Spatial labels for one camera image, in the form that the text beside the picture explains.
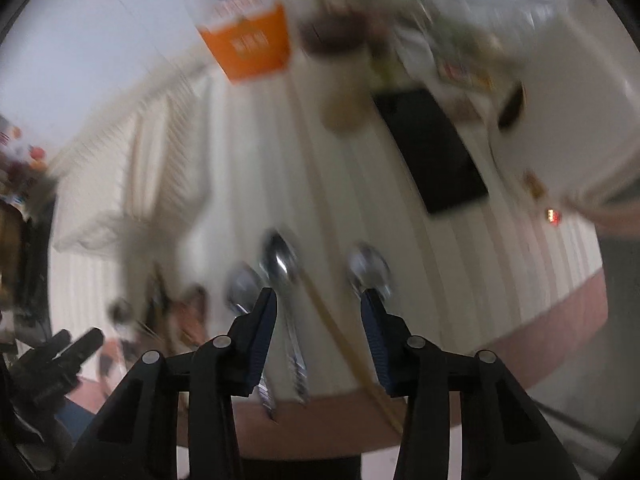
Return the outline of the diagonal wooden chopstick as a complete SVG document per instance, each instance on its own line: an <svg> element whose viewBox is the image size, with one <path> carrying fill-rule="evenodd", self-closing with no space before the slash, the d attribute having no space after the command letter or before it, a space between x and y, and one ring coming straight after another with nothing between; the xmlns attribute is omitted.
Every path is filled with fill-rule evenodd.
<svg viewBox="0 0 640 480"><path fill-rule="evenodd" d="M340 350L343 359L346 361L356 381L372 400L378 412L384 417L386 424L395 431L395 434L402 436L402 426L404 426L404 424L402 423L402 418L393 408L393 402L387 399L382 388L372 380L367 367L363 364L357 351L352 348L352 345L341 331L340 326L335 322L329 308L320 296L318 288L314 286L311 278L304 270L299 271L299 279L311 303L314 305L319 318L322 319L324 327L331 335L337 349Z"/></svg>

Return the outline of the blue cabinet doors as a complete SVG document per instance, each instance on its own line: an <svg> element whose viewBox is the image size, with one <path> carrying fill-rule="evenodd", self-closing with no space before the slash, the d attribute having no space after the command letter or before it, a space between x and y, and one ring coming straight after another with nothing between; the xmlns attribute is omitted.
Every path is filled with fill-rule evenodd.
<svg viewBox="0 0 640 480"><path fill-rule="evenodd" d="M92 423L94 414L73 401L66 399L55 413L55 419L70 435L72 443L76 444L84 431Z"/></svg>

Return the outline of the leftmost steel spoon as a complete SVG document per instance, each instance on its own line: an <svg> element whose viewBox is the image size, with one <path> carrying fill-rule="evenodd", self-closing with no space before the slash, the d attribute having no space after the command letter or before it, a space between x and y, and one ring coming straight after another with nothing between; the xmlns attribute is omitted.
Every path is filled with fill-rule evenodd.
<svg viewBox="0 0 640 480"><path fill-rule="evenodd" d="M115 330L124 330L136 322L134 309L124 298L117 298L106 309L107 317Z"/></svg>

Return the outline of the steel spoon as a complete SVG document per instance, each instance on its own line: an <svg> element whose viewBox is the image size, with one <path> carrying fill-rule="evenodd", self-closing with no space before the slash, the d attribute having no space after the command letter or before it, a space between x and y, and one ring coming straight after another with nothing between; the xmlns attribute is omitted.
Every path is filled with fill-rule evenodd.
<svg viewBox="0 0 640 480"><path fill-rule="evenodd" d="M228 307L235 315L249 314L262 291L262 278L247 263L239 263L229 273L226 292ZM276 420L277 403L271 392L268 377L260 376L256 391L266 415Z"/></svg>
<svg viewBox="0 0 640 480"><path fill-rule="evenodd" d="M117 298L106 309L107 317L115 330L124 330L136 322L134 309L124 298Z"/></svg>
<svg viewBox="0 0 640 480"><path fill-rule="evenodd" d="M382 254L368 243L357 243L347 257L347 278L357 297L374 289L383 300L392 296L392 274Z"/></svg>
<svg viewBox="0 0 640 480"><path fill-rule="evenodd" d="M293 309L299 262L294 248L280 231L269 229L265 232L260 266L268 284L276 292L283 312L285 349L297 400L301 404L307 404L310 398L308 368L299 342Z"/></svg>

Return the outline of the stainless steel stock pot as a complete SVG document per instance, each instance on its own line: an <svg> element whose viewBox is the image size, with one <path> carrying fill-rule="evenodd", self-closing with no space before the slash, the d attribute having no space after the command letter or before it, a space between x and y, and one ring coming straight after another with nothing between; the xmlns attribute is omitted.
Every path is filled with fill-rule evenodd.
<svg viewBox="0 0 640 480"><path fill-rule="evenodd" d="M0 271L1 309L11 309L21 298L26 272L28 223L21 211L1 202Z"/></svg>

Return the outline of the rightmost steel spoon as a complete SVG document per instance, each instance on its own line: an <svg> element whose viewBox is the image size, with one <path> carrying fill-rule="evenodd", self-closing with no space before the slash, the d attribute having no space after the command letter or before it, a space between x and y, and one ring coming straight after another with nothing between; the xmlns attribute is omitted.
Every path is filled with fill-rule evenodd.
<svg viewBox="0 0 640 480"><path fill-rule="evenodd" d="M392 274L382 254L368 243L357 243L347 257L347 278L357 297L374 289L383 300L392 296Z"/></svg>

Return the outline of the clear plastic basket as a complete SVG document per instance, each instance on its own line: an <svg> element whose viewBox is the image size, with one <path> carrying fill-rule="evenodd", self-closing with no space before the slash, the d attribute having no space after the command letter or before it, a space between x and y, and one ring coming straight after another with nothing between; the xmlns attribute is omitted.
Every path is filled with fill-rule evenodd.
<svg viewBox="0 0 640 480"><path fill-rule="evenodd" d="M206 67L172 78L91 137L56 190L58 252L116 258L186 230L207 194L212 83Z"/></svg>

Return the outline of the black smartphone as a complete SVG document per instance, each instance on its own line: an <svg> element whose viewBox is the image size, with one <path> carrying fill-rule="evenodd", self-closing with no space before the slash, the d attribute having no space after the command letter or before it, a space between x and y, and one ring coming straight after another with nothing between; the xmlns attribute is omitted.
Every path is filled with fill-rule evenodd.
<svg viewBox="0 0 640 480"><path fill-rule="evenodd" d="M425 88L373 96L429 214L482 200L487 186L458 130Z"/></svg>

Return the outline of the cat print striped mat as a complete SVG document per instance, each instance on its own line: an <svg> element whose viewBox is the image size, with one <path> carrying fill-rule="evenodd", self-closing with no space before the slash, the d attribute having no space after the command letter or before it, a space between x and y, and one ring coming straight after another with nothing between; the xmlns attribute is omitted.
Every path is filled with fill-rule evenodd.
<svg viewBox="0 0 640 480"><path fill-rule="evenodd" d="M388 310L410 330L450 352L495 350L524 387L554 372L608 319L596 232L582 220L560 226L510 201L492 169L485 133L462 139L488 184L484 200L432 216L380 118L357 132L323 127L318 70L298 58L285 73L232 84L214 66L151 77L104 106L58 159L49 260L50 319L74 335L115 329L107 308L143 301L159 266L172 292L201 285L206 330L232 322L224 289L239 263L258 264L271 229L294 247L306 280L293 309L309 370L310 399L296 399L285 330L273 333L267 373L278 407L268 417L256 400L234 404L241 453L261 460L311 460L389 448L398 401L375 401L330 334L345 336L371 365L359 302L349 286L347 256L358 243L378 249L392 271ZM192 102L190 148L179 148L185 190L163 202L149 237L90 252L72 243L78 228L126 196L134 114L170 92ZM329 313L330 322L322 320Z"/></svg>

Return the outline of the pink cream rice cooker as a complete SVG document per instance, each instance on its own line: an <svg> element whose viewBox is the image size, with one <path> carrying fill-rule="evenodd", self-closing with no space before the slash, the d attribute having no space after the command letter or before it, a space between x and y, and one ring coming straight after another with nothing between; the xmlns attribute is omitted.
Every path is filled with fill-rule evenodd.
<svg viewBox="0 0 640 480"><path fill-rule="evenodd" d="M579 214L601 233L636 238L639 202L613 197L639 177L639 49L607 4L561 15L500 110L489 146L506 187L535 214Z"/></svg>

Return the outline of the clear plastic bags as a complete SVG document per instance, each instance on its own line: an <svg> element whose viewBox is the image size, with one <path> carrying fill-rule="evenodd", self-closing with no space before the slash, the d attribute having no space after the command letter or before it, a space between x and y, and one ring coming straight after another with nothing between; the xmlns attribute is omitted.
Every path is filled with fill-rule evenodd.
<svg viewBox="0 0 640 480"><path fill-rule="evenodd" d="M407 0L448 84L500 92L522 72L567 0Z"/></svg>

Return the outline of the orange white carton box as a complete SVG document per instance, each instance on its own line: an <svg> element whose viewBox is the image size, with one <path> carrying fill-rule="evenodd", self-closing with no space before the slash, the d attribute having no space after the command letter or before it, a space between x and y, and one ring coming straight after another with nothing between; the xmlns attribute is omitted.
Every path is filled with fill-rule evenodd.
<svg viewBox="0 0 640 480"><path fill-rule="evenodd" d="M291 56L283 0L183 0L213 58L232 82L284 70Z"/></svg>

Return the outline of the beige brown tumbler cup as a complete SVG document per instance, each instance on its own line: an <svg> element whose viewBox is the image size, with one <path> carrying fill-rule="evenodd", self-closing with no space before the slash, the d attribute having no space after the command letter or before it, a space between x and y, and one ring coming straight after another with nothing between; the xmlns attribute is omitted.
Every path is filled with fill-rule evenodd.
<svg viewBox="0 0 640 480"><path fill-rule="evenodd" d="M314 0L298 22L300 45L320 72L322 125L351 134L372 107L370 61L388 49L394 0Z"/></svg>

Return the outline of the fruit wall stickers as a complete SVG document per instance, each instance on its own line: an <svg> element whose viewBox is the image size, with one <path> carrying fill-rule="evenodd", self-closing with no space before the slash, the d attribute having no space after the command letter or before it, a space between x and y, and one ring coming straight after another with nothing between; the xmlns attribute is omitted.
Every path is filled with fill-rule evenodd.
<svg viewBox="0 0 640 480"><path fill-rule="evenodd" d="M1 117L1 171L14 178L26 170L47 169L47 151L35 144L21 128Z"/></svg>

